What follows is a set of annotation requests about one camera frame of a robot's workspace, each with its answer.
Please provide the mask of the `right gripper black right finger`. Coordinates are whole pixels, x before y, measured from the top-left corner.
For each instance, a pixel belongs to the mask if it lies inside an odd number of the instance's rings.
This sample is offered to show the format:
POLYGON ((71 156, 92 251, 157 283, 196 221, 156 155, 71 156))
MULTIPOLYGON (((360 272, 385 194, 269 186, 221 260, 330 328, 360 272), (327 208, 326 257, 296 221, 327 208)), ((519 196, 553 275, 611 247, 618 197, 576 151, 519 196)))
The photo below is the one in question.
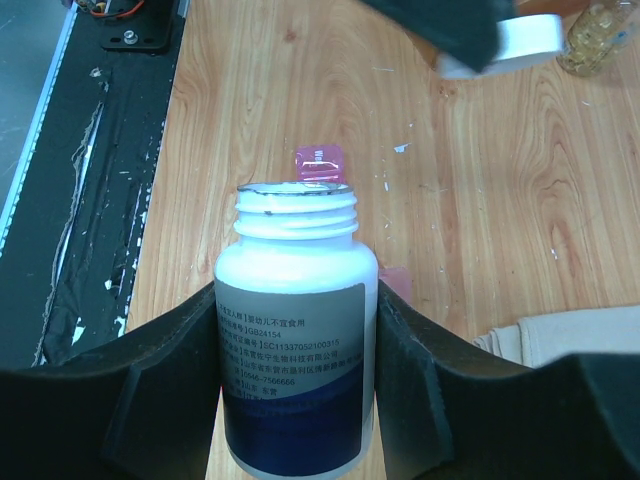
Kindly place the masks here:
POLYGON ((390 479, 635 479, 639 359, 501 359, 378 290, 375 391, 390 479))

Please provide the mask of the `white bottle cap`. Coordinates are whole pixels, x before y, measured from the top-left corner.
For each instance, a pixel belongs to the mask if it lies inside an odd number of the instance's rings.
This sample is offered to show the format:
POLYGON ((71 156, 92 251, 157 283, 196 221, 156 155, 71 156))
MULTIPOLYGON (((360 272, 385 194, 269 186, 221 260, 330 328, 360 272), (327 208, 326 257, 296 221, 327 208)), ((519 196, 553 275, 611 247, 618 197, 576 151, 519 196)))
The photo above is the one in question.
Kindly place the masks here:
POLYGON ((436 72, 446 80, 469 80, 548 62, 564 48, 562 18, 556 14, 536 14, 503 20, 498 23, 498 39, 497 54, 480 72, 448 54, 438 57, 436 72))

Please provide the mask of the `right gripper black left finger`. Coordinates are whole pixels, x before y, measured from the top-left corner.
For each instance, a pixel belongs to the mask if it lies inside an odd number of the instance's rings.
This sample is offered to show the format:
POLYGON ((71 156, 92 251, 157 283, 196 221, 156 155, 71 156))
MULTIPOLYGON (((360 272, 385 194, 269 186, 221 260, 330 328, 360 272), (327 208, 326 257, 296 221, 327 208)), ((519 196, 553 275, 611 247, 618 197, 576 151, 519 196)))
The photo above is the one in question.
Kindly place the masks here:
POLYGON ((1 373, 4 479, 203 479, 220 390, 213 285, 60 365, 1 373))

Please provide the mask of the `pink weekly pill organizer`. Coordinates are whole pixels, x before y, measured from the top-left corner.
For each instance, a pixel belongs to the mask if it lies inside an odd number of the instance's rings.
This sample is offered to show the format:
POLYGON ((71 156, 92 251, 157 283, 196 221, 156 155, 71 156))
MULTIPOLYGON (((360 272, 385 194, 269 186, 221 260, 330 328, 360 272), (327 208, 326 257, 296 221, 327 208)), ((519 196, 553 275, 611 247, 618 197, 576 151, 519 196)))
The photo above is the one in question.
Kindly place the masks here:
MULTIPOLYGON (((336 144, 298 147, 295 166, 298 181, 347 183, 343 150, 336 144)), ((379 277, 406 303, 412 303, 412 279, 406 268, 381 268, 379 277)))

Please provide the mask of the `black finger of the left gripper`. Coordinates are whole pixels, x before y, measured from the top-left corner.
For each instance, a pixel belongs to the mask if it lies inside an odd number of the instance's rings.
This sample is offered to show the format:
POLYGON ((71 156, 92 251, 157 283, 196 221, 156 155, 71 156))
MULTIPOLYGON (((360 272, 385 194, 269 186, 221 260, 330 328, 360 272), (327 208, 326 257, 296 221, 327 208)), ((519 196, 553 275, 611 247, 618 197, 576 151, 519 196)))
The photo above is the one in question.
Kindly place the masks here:
POLYGON ((404 29, 429 60, 447 54, 475 73, 498 53, 498 23, 517 16, 512 1, 370 0, 365 5, 404 29))

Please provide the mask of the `white capped pill bottle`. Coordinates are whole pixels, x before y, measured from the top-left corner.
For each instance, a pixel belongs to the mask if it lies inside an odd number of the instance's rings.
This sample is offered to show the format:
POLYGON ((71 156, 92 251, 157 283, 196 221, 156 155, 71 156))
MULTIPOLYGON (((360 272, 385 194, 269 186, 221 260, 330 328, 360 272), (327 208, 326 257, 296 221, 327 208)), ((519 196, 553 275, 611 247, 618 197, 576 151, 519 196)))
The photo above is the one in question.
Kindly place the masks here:
POLYGON ((215 264, 225 435, 258 479, 336 479, 374 425, 379 267, 351 187, 239 188, 215 264))

